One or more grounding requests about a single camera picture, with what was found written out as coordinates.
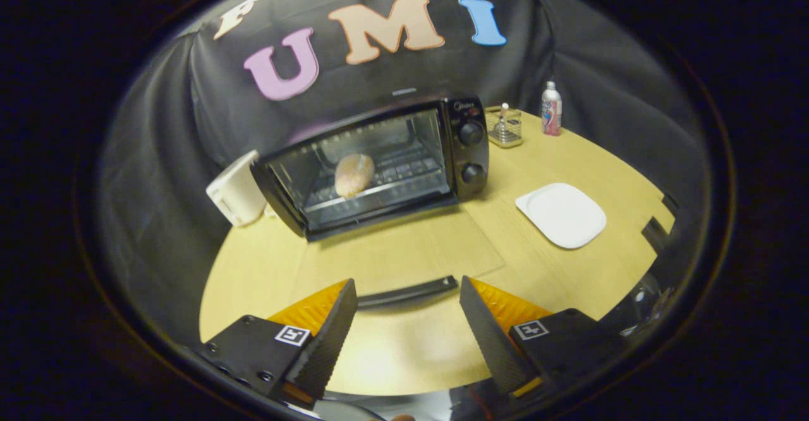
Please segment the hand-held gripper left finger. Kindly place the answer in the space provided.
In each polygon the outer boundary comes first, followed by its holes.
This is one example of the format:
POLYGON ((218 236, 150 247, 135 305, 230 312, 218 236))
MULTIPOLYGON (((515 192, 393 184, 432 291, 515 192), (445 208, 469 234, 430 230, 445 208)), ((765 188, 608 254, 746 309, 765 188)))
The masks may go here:
POLYGON ((263 397, 312 409, 323 398, 357 308, 355 280, 346 279, 271 317, 243 315, 193 350, 263 397))

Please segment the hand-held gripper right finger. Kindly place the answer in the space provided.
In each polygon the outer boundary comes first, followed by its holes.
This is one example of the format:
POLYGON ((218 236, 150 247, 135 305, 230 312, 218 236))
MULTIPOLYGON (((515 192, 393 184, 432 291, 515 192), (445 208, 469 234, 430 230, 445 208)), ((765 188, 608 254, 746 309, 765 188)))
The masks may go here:
POLYGON ((553 314, 481 280, 459 302, 498 393, 524 399, 577 386, 625 350, 625 340, 575 308, 553 314))

